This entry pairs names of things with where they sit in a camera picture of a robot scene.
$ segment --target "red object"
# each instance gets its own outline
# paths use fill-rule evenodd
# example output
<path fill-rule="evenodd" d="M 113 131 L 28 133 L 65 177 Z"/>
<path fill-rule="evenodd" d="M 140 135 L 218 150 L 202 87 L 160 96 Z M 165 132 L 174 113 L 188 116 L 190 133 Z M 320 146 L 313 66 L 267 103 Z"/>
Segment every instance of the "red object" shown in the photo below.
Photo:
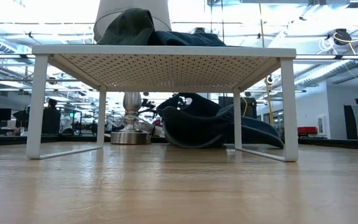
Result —
<path fill-rule="evenodd" d="M 317 134 L 316 127 L 298 127 L 298 134 Z"/>

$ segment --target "white table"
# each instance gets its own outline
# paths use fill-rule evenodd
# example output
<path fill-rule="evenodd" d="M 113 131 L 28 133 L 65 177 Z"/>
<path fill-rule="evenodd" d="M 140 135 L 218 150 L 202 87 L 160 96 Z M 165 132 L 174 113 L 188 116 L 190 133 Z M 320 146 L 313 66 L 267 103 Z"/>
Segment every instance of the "white table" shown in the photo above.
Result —
<path fill-rule="evenodd" d="M 250 47 L 171 47 L 108 45 L 38 45 L 26 154 L 45 159 L 99 149 L 104 144 L 107 91 L 159 91 L 234 94 L 235 148 L 280 161 L 298 159 L 293 59 L 295 49 Z M 41 155 L 40 138 L 48 63 L 99 94 L 97 147 Z M 240 92 L 282 68 L 285 153 L 283 156 L 243 149 Z"/>

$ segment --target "lamp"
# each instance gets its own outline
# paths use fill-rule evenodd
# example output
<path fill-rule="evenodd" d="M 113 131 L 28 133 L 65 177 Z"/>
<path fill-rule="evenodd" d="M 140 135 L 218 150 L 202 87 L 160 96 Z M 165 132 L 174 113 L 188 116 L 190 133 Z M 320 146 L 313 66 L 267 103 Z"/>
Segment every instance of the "lamp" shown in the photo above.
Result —
<path fill-rule="evenodd" d="M 127 9 L 138 7 L 150 11 L 154 29 L 171 31 L 168 0 L 100 0 L 98 16 L 94 24 L 94 39 L 99 41 L 108 26 Z M 138 129 L 138 110 L 142 106 L 138 92 L 125 92 L 123 105 L 126 109 L 125 128 L 111 133 L 112 144 L 149 144 L 151 134 Z"/>
<path fill-rule="evenodd" d="M 94 39 L 100 40 L 110 23 L 122 12 L 133 7 L 150 11 L 155 30 L 171 31 L 168 0 L 100 0 L 93 28 Z"/>

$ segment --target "table frame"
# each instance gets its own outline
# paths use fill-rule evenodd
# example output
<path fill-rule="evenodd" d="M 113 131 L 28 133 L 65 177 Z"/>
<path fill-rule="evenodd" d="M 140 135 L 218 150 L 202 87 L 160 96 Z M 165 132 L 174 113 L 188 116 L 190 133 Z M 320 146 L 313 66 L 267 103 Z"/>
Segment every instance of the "table frame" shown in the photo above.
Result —
<path fill-rule="evenodd" d="M 106 110 L 106 92 L 112 91 L 105 85 L 87 75 L 84 71 L 65 60 L 61 54 L 190 54 L 190 55 L 240 55 L 253 57 L 272 57 L 256 71 L 251 73 L 246 80 L 238 83 L 231 89 L 220 88 L 176 88 L 169 91 L 185 92 L 209 92 L 222 93 L 233 92 L 234 94 L 234 134 L 235 148 L 258 156 L 264 156 L 278 161 L 294 162 L 298 160 L 298 133 L 296 125 L 295 85 L 293 82 L 293 59 L 296 52 L 293 49 L 258 49 L 258 48 L 232 48 L 232 47 L 128 47 L 128 46 L 67 46 L 67 45 L 40 45 L 33 48 L 35 58 L 34 79 L 32 87 L 31 110 L 29 119 L 29 135 L 27 137 L 26 155 L 29 159 L 46 159 L 64 156 L 78 152 L 102 149 L 104 145 L 104 123 Z M 42 116 L 44 111 L 45 82 L 47 79 L 48 64 L 67 72 L 85 84 L 99 91 L 99 117 L 98 135 L 96 147 L 89 149 L 57 152 L 52 154 L 40 153 L 42 132 Z M 282 68 L 283 109 L 285 128 L 284 155 L 276 156 L 264 152 L 249 150 L 243 147 L 241 142 L 241 98 L 240 93 L 253 84 L 271 74 L 278 68 Z M 116 91 L 167 91 L 166 89 L 141 89 L 134 90 L 130 86 L 127 90 Z"/>

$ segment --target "navy blue fabric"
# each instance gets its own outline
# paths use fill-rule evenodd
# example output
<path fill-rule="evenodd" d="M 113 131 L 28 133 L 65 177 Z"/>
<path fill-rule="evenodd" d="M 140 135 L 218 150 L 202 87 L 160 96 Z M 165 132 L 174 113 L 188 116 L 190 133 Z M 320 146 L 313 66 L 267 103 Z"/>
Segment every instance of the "navy blue fabric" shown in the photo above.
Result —
<path fill-rule="evenodd" d="M 179 97 L 191 98 L 191 104 L 177 109 Z M 179 93 L 157 107 L 171 143 L 180 147 L 216 147 L 234 140 L 234 107 L 222 108 L 196 93 Z M 277 130 L 257 119 L 242 117 L 242 142 L 261 143 L 283 148 Z"/>
<path fill-rule="evenodd" d="M 173 46 L 207 46 L 207 47 L 222 47 L 226 46 L 216 34 L 207 33 L 181 33 L 181 32 L 165 32 L 155 31 L 152 35 L 155 40 L 150 40 L 151 43 L 160 43 L 159 45 L 173 45 Z"/>

